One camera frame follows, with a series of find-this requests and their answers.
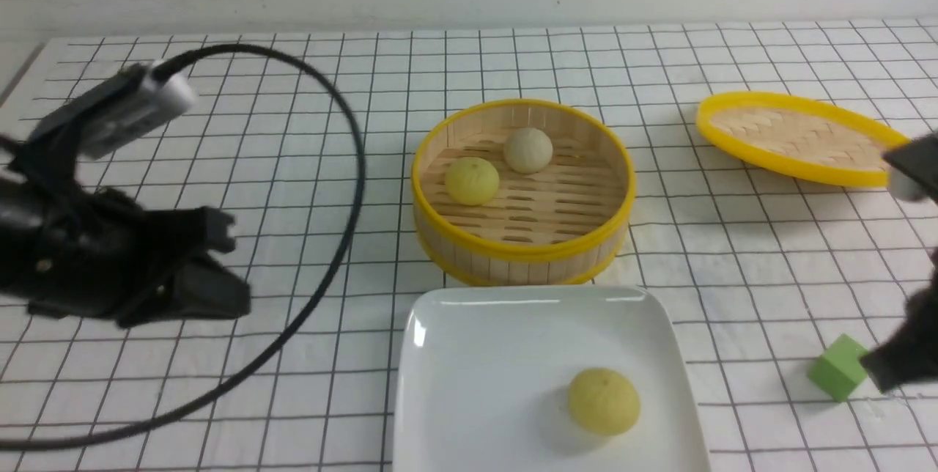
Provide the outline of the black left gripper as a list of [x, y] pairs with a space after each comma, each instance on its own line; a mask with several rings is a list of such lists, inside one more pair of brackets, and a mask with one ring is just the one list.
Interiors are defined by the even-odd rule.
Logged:
[[230, 253], [234, 219], [210, 206], [147, 210], [118, 189], [75, 179], [77, 138], [2, 138], [2, 294], [33, 315], [81, 317], [120, 328], [171, 320], [235, 320], [251, 311], [247, 281], [214, 253]]

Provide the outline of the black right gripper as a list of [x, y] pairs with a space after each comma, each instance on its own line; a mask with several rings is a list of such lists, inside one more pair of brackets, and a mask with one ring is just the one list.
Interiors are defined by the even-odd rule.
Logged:
[[889, 393], [937, 378], [937, 249], [929, 255], [934, 271], [929, 283], [906, 302], [900, 328], [859, 358], [878, 391]]

